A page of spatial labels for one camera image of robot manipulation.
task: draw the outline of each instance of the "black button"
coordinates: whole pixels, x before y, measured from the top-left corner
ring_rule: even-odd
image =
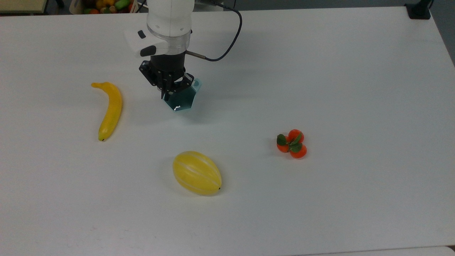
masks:
[[[137,34],[139,35],[139,37],[140,37],[141,39],[144,39],[144,38],[145,38],[144,31],[139,30],[139,31],[137,32]]]
[[[150,56],[157,52],[157,48],[155,46],[149,46],[141,50],[141,56]]]

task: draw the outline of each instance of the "black cable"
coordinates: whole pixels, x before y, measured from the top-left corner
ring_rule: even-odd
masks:
[[[147,0],[142,1],[142,5],[137,9],[136,13],[138,13],[141,10],[141,8],[144,6],[146,1]]]
[[[218,6],[222,7],[222,8],[224,8],[226,10],[231,10],[231,11],[237,13],[237,15],[238,15],[238,17],[240,19],[240,23],[238,25],[237,34],[235,35],[234,40],[232,41],[232,43],[229,46],[229,48],[227,49],[227,51],[223,55],[221,55],[221,57],[216,58],[216,59],[211,59],[211,58],[205,57],[205,60],[208,60],[208,61],[219,61],[219,60],[223,59],[226,56],[226,54],[228,54],[228,52],[231,50],[232,46],[234,46],[234,43],[237,40],[238,34],[240,34],[240,30],[242,29],[242,15],[240,14],[240,12],[238,12],[237,10],[234,10],[233,8],[230,8],[230,7],[227,7],[225,5],[219,4],[219,3],[217,3],[217,2],[215,2],[213,0],[210,0],[210,2],[212,4],[214,4],[214,5],[218,5]]]

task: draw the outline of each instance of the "cherry tomato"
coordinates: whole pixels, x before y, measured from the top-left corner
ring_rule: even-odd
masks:
[[[307,147],[305,145],[302,145],[302,149],[300,151],[298,151],[297,153],[294,153],[291,151],[291,156],[293,158],[302,158],[306,154],[307,154]]]
[[[289,138],[291,139],[291,141],[294,141],[299,134],[302,134],[302,137],[300,138],[300,140],[298,140],[298,143],[302,143],[302,141],[303,141],[303,133],[301,131],[297,130],[297,129],[291,130],[289,132]]]
[[[287,142],[290,141],[288,136],[284,136],[284,137],[286,138]],[[281,145],[277,144],[277,148],[283,153],[289,152],[289,145],[288,144],[286,144],[284,146],[281,146]]]

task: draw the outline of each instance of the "tomato cluster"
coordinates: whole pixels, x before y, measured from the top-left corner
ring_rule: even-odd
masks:
[[[291,130],[287,136],[277,136],[277,147],[283,152],[290,152],[293,158],[302,158],[307,153],[307,147],[302,144],[303,133],[297,129]]]

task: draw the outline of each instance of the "green leaf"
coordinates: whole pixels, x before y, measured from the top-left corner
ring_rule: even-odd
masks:
[[[291,145],[289,146],[289,150],[291,150],[294,153],[298,153],[301,149],[302,149],[302,144],[301,143],[297,143],[297,144],[294,144],[292,146]]]
[[[295,138],[295,140],[293,140],[293,141],[289,144],[289,146],[292,146],[292,145],[297,144],[301,137],[302,137],[302,133],[299,133],[299,134],[297,135],[297,137]]]
[[[277,136],[277,144],[280,145],[280,146],[284,146],[286,144],[288,144],[288,142],[286,141],[286,137],[282,134],[278,135]]]

